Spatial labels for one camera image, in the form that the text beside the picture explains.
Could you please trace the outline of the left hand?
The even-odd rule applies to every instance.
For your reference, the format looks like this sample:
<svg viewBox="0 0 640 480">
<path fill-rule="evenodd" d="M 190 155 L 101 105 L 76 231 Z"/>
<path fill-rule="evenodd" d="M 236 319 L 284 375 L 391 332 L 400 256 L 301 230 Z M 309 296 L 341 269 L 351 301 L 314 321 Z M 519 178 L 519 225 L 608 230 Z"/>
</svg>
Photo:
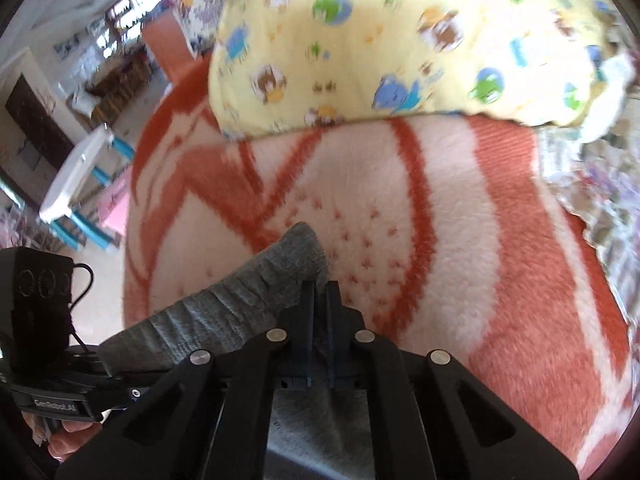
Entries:
<svg viewBox="0 0 640 480">
<path fill-rule="evenodd" d="M 34 414 L 23 413 L 23 419 L 32 430 L 32 440 L 42 448 L 45 446 L 49 454 L 58 462 L 64 463 L 82 446 L 101 432 L 103 426 L 99 422 L 73 422 L 63 420 L 62 427 L 50 437 L 37 422 Z"/>
</svg>

